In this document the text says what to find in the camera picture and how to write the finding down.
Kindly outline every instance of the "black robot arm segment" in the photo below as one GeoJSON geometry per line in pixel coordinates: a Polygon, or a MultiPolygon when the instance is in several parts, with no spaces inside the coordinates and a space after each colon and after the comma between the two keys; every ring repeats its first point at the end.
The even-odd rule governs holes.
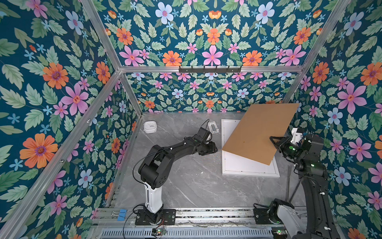
{"type": "Polygon", "coordinates": [[[161,187],[166,182],[172,164],[190,154],[196,152],[199,155],[216,153],[217,148],[214,142],[207,139],[212,137],[211,132],[205,128],[200,128],[198,133],[192,137],[185,137],[180,143],[168,147],[154,145],[138,169],[141,180],[151,186],[152,189],[161,187]]]}
{"type": "Polygon", "coordinates": [[[340,239],[333,222],[328,198],[328,173],[320,162],[324,140],[318,135],[306,135],[300,146],[290,143],[290,137],[270,137],[275,147],[295,164],[305,192],[308,224],[305,233],[292,239],[340,239]]]}

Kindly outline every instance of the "metal beam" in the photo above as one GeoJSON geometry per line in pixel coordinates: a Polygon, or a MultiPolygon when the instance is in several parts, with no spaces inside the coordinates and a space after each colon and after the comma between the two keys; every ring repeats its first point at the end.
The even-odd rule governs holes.
{"type": "Polygon", "coordinates": [[[142,116],[142,109],[138,104],[138,99],[134,94],[132,86],[129,84],[129,80],[127,79],[126,74],[122,74],[121,83],[126,90],[127,96],[129,97],[130,102],[133,105],[133,108],[134,108],[136,114],[138,115],[138,117],[141,117],[142,116]]]}
{"type": "Polygon", "coordinates": [[[45,195],[49,185],[56,178],[63,163],[69,157],[77,142],[81,139],[83,133],[89,126],[89,122],[95,117],[99,108],[105,102],[106,97],[109,95],[109,92],[115,86],[119,78],[119,72],[115,72],[110,77],[109,81],[102,88],[87,111],[82,115],[81,119],[58,149],[54,157],[41,172],[33,186],[28,190],[28,193],[17,206],[11,218],[1,228],[0,238],[15,238],[22,226],[25,225],[37,204],[40,202],[42,196],[45,195]]]}
{"type": "MultiPolygon", "coordinates": [[[[231,67],[228,71],[227,66],[199,66],[199,67],[146,67],[146,66],[139,66],[139,67],[127,67],[122,66],[120,68],[122,73],[133,73],[133,72],[179,72],[179,69],[184,72],[184,70],[187,70],[187,72],[196,72],[196,73],[210,73],[215,71],[226,71],[231,72],[231,67]]],[[[241,68],[241,72],[302,72],[303,67],[299,65],[294,66],[257,66],[257,67],[232,67],[232,68],[241,68]]]]}
{"type": "Polygon", "coordinates": [[[96,7],[94,6],[93,1],[81,0],[81,3],[87,13],[87,16],[93,24],[94,30],[97,33],[99,40],[101,41],[101,44],[105,49],[106,54],[109,56],[114,69],[117,71],[122,66],[122,64],[118,58],[116,51],[114,50],[109,36],[106,34],[104,24],[97,12],[96,7]]]}
{"type": "Polygon", "coordinates": [[[301,80],[304,78],[304,76],[308,72],[310,66],[313,64],[318,53],[320,52],[321,48],[324,46],[326,40],[328,39],[329,34],[332,32],[333,28],[339,21],[340,17],[344,13],[346,7],[350,4],[350,2],[351,0],[337,1],[336,6],[334,7],[333,11],[329,15],[328,19],[325,22],[325,25],[322,28],[321,34],[318,36],[308,56],[305,58],[302,72],[300,74],[297,74],[292,85],[289,87],[288,92],[285,94],[282,101],[283,103],[289,103],[289,101],[292,99],[293,94],[295,93],[295,91],[297,90],[297,88],[299,87],[301,83],[301,80]]]}

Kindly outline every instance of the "cardboard sheet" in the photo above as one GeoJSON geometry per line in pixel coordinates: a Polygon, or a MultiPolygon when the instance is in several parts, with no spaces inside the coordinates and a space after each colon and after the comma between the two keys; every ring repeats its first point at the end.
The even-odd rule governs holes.
{"type": "Polygon", "coordinates": [[[224,151],[270,165],[276,148],[270,136],[284,136],[298,104],[253,104],[223,146],[224,151]]]}

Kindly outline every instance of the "floral wallpaper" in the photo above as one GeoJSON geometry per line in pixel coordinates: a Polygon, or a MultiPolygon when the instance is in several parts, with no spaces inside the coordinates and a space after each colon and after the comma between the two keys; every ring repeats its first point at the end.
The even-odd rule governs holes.
{"type": "Polygon", "coordinates": [[[335,3],[110,0],[95,6],[126,66],[275,66],[302,64],[335,3]]]}
{"type": "Polygon", "coordinates": [[[355,2],[301,81],[290,127],[324,138],[332,214],[348,238],[372,239],[382,237],[382,5],[355,2]]]}
{"type": "MultiPolygon", "coordinates": [[[[6,33],[0,37],[2,227],[114,70],[79,1],[2,1],[0,28],[6,33]]],[[[135,117],[118,83],[19,238],[84,236],[86,220],[110,190],[135,117]],[[80,218],[84,226],[74,233],[80,218]]]]}

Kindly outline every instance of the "white board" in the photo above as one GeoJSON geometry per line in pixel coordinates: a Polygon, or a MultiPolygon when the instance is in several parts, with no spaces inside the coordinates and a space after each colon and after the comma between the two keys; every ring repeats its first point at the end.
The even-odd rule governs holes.
{"type": "MultiPolygon", "coordinates": [[[[240,120],[222,119],[222,146],[228,140],[240,120]]],[[[223,175],[280,177],[275,157],[270,165],[222,151],[223,175]]]]}

